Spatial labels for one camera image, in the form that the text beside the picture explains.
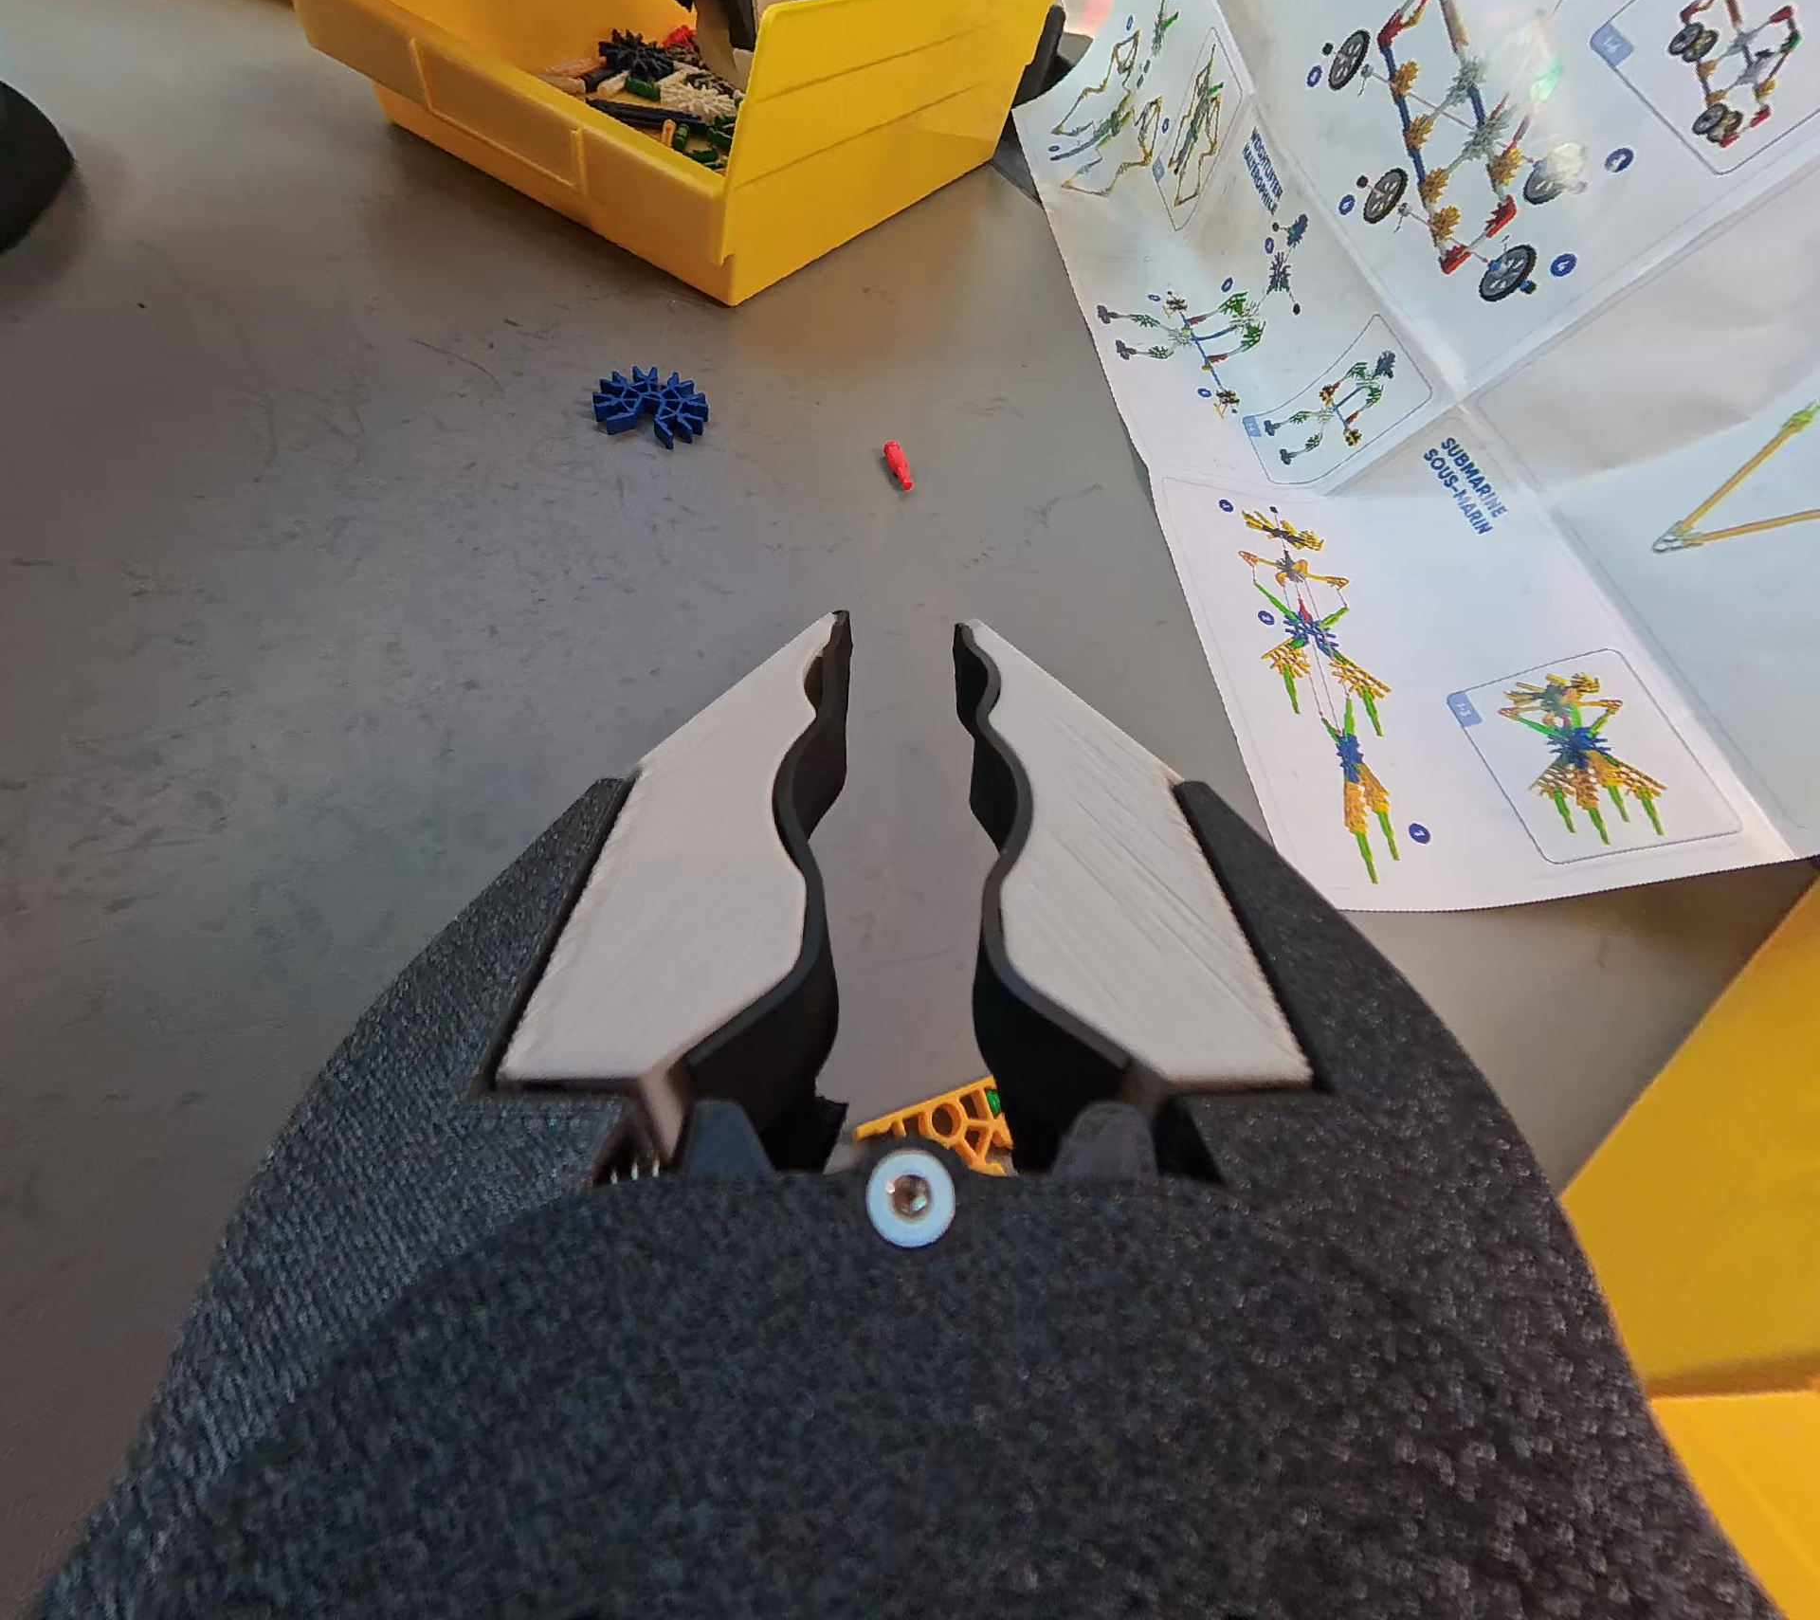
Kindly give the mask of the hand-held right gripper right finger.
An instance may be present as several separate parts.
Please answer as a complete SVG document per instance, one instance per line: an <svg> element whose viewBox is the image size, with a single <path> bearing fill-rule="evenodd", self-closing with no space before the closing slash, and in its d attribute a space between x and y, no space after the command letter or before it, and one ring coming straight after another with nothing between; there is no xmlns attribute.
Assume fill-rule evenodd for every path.
<svg viewBox="0 0 1820 1620"><path fill-rule="evenodd" d="M1080 1113L1304 1092L1312 1063L1183 807L1181 773L984 621L953 629L968 807L995 855L972 1031L1046 1171Z"/></svg>

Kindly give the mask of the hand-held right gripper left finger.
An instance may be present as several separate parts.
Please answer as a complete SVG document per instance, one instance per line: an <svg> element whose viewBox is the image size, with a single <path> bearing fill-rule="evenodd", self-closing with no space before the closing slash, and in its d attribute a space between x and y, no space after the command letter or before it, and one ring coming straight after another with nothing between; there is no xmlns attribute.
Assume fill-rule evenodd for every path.
<svg viewBox="0 0 1820 1620"><path fill-rule="evenodd" d="M817 1092L838 984L809 834L847 779L851 661L849 614L822 614L638 760L498 1090L629 1097L663 1164L729 1103L775 1168L826 1166L845 1109Z"/></svg>

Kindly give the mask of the yellow plastic bin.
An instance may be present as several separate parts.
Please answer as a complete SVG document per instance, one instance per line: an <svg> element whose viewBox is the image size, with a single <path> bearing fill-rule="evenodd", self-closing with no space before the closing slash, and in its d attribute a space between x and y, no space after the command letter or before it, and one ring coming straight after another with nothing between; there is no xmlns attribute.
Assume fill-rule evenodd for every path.
<svg viewBox="0 0 1820 1620"><path fill-rule="evenodd" d="M1696 1492L1774 1604L1816 1615L1816 887L1560 1200Z"/></svg>
<svg viewBox="0 0 1820 1620"><path fill-rule="evenodd" d="M794 0L764 14L722 170L544 79L675 0L293 0L384 115L726 305L989 158L1056 0Z"/></svg>

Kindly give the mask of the orange fan connector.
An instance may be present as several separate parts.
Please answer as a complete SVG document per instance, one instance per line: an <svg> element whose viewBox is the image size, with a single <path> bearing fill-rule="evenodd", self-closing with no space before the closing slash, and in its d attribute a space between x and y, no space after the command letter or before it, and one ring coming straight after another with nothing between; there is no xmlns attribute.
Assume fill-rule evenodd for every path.
<svg viewBox="0 0 1820 1620"><path fill-rule="evenodd" d="M874 1139L921 1139L959 1156L968 1170L984 1175L1012 1175L1014 1147L1008 1120L993 1116L984 1101L982 1084L991 1075L944 1090L917 1103L898 1107L860 1122L851 1135L858 1143Z"/></svg>

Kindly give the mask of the grey desk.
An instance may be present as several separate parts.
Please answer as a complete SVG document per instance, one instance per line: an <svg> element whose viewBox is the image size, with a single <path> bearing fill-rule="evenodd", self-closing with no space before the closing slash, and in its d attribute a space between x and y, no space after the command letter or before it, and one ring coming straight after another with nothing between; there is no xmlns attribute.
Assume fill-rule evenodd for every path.
<svg viewBox="0 0 1820 1620"><path fill-rule="evenodd" d="M1262 858L1033 200L720 312L386 128L273 0L3 0L3 1604L1742 1615L1539 1168ZM606 432L612 371L707 428ZM896 439L915 487L881 447ZM1315 1090L1112 1173L612 1181L485 1042L644 748L851 612L826 1092L970 1065L978 616L1236 802Z"/></svg>

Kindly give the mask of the pile of toy building pieces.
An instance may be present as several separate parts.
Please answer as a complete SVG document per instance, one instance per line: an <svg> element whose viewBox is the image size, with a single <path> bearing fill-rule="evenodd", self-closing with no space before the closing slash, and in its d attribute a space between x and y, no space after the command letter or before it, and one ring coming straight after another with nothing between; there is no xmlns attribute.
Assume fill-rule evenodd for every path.
<svg viewBox="0 0 1820 1620"><path fill-rule="evenodd" d="M616 28L597 48L546 64L538 77L608 119L722 174L733 151L745 100L701 58L693 28L663 37Z"/></svg>

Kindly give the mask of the printed instruction sheet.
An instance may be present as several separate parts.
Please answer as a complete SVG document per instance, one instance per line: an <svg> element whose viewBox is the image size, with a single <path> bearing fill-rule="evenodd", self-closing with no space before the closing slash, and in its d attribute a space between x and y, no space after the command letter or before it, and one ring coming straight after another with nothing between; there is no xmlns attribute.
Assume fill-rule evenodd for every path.
<svg viewBox="0 0 1820 1620"><path fill-rule="evenodd" d="M1112 0L1016 113L1268 834L1816 853L1816 0Z"/></svg>

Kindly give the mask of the black rounded object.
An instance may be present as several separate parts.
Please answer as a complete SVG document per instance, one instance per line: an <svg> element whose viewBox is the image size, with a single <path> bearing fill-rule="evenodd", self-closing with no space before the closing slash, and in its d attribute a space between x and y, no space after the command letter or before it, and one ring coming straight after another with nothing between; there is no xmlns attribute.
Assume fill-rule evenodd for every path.
<svg viewBox="0 0 1820 1620"><path fill-rule="evenodd" d="M1 81L1 251L17 246L55 202L74 155L45 111Z"/></svg>

